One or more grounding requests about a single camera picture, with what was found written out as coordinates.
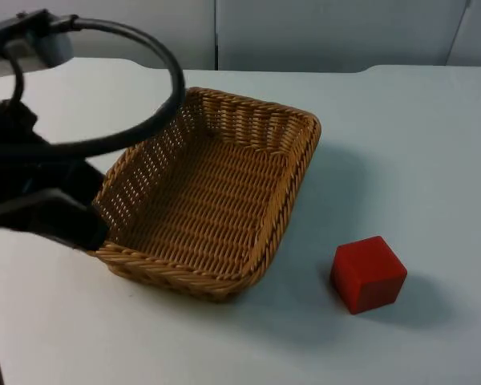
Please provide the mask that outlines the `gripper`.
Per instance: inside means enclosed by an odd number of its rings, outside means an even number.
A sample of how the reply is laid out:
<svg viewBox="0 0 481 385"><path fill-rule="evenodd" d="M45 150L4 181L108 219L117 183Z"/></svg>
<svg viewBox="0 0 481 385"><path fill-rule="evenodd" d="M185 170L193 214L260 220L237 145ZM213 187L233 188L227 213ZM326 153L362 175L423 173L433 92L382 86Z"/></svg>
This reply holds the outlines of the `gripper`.
<svg viewBox="0 0 481 385"><path fill-rule="evenodd" d="M88 204L103 180L104 175L85 160L0 164L0 229L33 233L73 249L97 250L107 238L108 226Z"/></svg>

